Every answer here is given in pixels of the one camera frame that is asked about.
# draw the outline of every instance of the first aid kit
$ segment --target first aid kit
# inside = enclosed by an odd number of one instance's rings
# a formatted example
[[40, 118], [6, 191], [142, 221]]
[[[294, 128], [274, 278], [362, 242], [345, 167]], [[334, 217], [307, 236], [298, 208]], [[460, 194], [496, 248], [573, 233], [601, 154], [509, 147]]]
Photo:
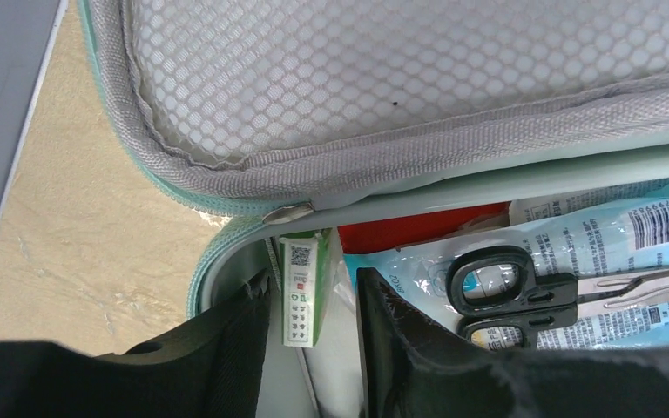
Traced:
[[[263, 268], [282, 284], [281, 266], [301, 259], [281, 251], [290, 233], [669, 179], [669, 0], [78, 5], [106, 113], [139, 170], [180, 204], [233, 216], [190, 279], [189, 317]], [[669, 228], [646, 233], [666, 202], [535, 220], [546, 228], [481, 233], [475, 246], [529, 247], [540, 273], [666, 266]], [[542, 218], [535, 206], [521, 216]], [[566, 227], [594, 248], [588, 260], [563, 251]], [[360, 359], [342, 345], [357, 321], [337, 294], [313, 348], [277, 332], [260, 348], [259, 413], [360, 413]], [[270, 327], [283, 327], [281, 299]]]

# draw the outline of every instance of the qr code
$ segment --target qr code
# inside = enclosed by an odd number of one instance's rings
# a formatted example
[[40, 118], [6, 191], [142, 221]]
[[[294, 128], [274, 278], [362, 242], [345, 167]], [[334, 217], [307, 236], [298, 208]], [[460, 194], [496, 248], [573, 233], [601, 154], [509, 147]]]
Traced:
[[291, 265], [308, 267], [311, 264], [311, 248], [304, 246], [291, 247]]

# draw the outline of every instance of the blue package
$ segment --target blue package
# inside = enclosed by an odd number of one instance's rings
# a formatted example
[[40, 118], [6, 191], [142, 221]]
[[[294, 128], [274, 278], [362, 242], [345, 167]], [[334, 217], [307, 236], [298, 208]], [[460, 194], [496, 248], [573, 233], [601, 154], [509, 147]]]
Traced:
[[[349, 254], [345, 262], [353, 279], [358, 268], [376, 267], [405, 300], [454, 330], [460, 315], [447, 299], [445, 275], [456, 257], [478, 248], [520, 246], [537, 274], [574, 273], [580, 279], [669, 266], [669, 185], [649, 196], [399, 250]], [[490, 268], [476, 270], [464, 288], [466, 296], [490, 296], [512, 285], [510, 274]], [[542, 332], [538, 348], [591, 348], [667, 324], [669, 303], [636, 307]], [[474, 336], [474, 342], [492, 348], [519, 342], [513, 329]]]

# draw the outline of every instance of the white mesh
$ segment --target white mesh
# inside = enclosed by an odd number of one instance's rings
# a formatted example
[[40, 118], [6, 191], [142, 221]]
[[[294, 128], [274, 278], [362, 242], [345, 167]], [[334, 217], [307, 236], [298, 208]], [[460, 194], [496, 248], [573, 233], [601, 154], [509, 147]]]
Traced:
[[134, 0], [140, 94], [197, 161], [669, 72], [669, 0]]

